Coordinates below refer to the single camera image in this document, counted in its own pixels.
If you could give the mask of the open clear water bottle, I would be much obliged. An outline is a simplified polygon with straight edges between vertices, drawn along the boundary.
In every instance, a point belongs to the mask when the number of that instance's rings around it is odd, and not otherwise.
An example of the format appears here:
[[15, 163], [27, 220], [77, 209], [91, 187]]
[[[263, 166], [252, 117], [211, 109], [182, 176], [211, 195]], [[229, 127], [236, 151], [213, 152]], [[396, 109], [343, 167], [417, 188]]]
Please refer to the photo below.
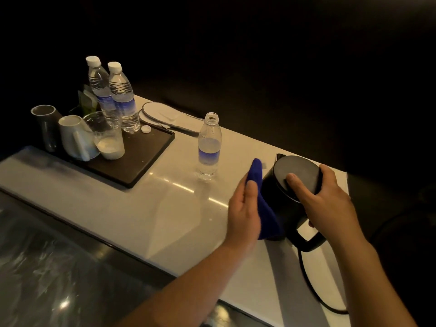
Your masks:
[[222, 131], [217, 113], [209, 112], [204, 118], [198, 136], [198, 176], [211, 180], [218, 169], [222, 145]]

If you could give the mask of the capped clear water bottle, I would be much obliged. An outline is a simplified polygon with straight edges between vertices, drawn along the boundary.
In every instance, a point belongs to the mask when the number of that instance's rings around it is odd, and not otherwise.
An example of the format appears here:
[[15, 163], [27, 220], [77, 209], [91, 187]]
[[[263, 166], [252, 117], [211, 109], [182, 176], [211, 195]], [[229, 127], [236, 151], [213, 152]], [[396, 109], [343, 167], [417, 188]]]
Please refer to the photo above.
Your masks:
[[140, 121], [132, 85], [119, 62], [108, 62], [108, 69], [109, 90], [121, 120], [122, 130], [135, 133], [140, 129]]
[[106, 119], [115, 121], [119, 119], [114, 100], [109, 89], [109, 74], [102, 66], [97, 56], [87, 56], [89, 67], [88, 78], [92, 92], [96, 96], [100, 109]]

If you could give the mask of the clear drinking glass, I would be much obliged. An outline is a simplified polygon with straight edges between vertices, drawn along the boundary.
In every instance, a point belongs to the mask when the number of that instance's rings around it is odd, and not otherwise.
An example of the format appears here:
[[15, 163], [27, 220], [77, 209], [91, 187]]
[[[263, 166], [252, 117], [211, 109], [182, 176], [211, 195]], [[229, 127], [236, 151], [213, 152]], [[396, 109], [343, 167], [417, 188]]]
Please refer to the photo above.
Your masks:
[[94, 143], [107, 160], [120, 159], [125, 154], [121, 121], [116, 110], [96, 111], [83, 118], [94, 136]]

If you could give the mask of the person's left forearm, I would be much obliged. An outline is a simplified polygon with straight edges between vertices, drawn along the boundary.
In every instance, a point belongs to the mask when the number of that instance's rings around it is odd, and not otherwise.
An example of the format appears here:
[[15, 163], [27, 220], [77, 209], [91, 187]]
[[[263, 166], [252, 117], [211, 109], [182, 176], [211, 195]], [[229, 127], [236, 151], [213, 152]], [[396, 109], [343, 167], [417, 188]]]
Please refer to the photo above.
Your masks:
[[114, 327], [199, 327], [252, 248], [225, 241]]

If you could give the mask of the black serving tray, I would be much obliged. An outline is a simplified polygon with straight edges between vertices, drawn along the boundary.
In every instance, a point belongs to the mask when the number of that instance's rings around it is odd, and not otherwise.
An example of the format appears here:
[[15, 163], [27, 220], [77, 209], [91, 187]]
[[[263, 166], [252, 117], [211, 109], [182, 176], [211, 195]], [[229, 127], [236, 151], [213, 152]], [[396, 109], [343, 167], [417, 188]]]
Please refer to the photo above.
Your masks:
[[88, 162], [83, 162], [73, 159], [63, 149], [51, 155], [130, 189], [174, 139], [174, 132], [151, 125], [151, 132], [148, 134], [141, 131], [134, 134], [123, 133], [125, 154], [120, 159], [107, 160], [99, 155]]

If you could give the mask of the person's left hand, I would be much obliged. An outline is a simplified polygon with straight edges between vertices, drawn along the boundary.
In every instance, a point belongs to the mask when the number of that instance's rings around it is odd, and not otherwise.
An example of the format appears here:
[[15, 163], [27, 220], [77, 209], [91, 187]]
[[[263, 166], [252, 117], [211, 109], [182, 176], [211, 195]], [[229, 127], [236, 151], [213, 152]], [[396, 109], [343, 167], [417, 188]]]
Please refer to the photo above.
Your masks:
[[227, 233], [224, 244], [246, 256], [254, 248], [261, 230], [260, 217], [251, 218], [245, 211], [247, 174], [238, 183], [228, 203]]

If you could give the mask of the white wrapped slipper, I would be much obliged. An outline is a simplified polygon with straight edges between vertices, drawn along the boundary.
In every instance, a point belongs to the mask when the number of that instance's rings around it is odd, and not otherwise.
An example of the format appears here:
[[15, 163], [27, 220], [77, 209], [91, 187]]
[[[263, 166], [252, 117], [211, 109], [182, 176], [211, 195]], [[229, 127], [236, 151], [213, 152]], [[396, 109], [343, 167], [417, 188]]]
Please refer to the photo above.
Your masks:
[[193, 117], [159, 102], [146, 102], [141, 110], [150, 118], [167, 124], [200, 132], [204, 119]]
[[162, 127], [166, 130], [172, 130], [172, 131], [179, 131], [182, 132], [184, 134], [190, 135], [190, 136], [196, 136], [198, 137], [200, 132], [198, 131], [193, 131], [190, 129], [186, 129], [180, 126], [174, 126], [174, 125], [167, 125], [161, 122], [158, 122], [150, 117], [148, 117], [142, 110], [138, 112], [139, 114], [139, 120], [147, 125], [154, 125], [154, 126], [158, 126], [158, 127]]

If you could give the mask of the dark glass tumbler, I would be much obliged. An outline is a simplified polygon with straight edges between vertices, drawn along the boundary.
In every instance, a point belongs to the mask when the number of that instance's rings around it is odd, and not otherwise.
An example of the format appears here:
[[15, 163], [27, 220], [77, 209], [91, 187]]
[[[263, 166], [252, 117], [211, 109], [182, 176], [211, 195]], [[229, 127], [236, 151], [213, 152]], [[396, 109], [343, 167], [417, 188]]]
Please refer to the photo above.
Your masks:
[[58, 121], [62, 118], [59, 111], [52, 105], [41, 104], [30, 110], [38, 122], [45, 149], [54, 153], [62, 147]]

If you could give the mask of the person's right hand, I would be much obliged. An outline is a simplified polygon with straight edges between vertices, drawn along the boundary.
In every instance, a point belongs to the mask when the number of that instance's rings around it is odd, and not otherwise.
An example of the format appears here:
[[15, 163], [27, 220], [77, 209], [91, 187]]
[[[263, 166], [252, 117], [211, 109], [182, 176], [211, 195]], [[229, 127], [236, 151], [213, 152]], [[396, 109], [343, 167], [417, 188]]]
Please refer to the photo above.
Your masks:
[[311, 225], [332, 248], [365, 240], [349, 195], [338, 185], [335, 172], [321, 164], [322, 184], [318, 194], [310, 192], [310, 201], [302, 203]]

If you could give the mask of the white ceramic mug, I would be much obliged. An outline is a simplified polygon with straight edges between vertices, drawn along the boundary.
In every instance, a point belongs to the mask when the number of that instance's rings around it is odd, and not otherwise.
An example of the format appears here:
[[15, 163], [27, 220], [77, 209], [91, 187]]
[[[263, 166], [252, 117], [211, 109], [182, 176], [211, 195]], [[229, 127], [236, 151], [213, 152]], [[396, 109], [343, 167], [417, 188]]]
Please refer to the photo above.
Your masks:
[[58, 125], [62, 146], [70, 157], [88, 162], [100, 154], [94, 142], [94, 133], [83, 118], [67, 115], [59, 119]]

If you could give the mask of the green tea packets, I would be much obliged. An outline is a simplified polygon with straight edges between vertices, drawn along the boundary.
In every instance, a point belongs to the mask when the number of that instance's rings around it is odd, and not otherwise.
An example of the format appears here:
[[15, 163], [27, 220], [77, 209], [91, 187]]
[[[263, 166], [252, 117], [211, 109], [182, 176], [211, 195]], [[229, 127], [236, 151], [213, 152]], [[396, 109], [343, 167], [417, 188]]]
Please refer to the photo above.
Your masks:
[[89, 85], [84, 85], [82, 90], [78, 90], [79, 107], [82, 110], [82, 115], [99, 111], [99, 102], [96, 95], [93, 93]]

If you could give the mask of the blue cleaning cloth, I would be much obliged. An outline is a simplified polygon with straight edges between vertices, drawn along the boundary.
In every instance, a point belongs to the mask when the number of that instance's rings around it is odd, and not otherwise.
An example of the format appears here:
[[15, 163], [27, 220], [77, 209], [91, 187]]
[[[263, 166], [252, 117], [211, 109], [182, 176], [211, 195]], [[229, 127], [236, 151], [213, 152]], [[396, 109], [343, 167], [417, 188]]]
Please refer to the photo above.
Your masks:
[[262, 182], [263, 182], [263, 168], [262, 162], [255, 158], [248, 170], [247, 179], [245, 182], [254, 181], [257, 184], [258, 196], [257, 196], [257, 211], [260, 217], [261, 230], [258, 240], [267, 240], [269, 238], [275, 238], [282, 235], [282, 227], [279, 224], [276, 214], [266, 203], [264, 197], [261, 194]]

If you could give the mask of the person's right forearm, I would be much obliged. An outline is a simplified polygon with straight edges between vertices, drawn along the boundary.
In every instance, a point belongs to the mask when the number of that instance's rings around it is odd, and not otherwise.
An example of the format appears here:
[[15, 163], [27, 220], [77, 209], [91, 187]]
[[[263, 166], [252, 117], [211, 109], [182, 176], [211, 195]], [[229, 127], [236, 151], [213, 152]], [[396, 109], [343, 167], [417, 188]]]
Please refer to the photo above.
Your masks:
[[344, 283], [351, 327], [418, 327], [362, 234], [327, 240]]

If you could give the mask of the black electric kettle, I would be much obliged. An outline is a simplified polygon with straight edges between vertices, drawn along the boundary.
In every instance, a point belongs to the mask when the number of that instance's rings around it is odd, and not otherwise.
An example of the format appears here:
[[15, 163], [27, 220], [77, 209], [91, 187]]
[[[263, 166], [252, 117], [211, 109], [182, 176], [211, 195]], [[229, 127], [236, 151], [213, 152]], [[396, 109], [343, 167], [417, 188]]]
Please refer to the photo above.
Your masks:
[[299, 234], [298, 228], [308, 218], [305, 208], [286, 181], [289, 173], [297, 175], [310, 193], [316, 195], [320, 192], [323, 175], [319, 166], [300, 156], [277, 154], [274, 165], [263, 179], [260, 193], [275, 214], [273, 221], [278, 224], [278, 230], [268, 231], [264, 239], [288, 239], [297, 249], [307, 253], [320, 247], [326, 239], [319, 232], [309, 240]]

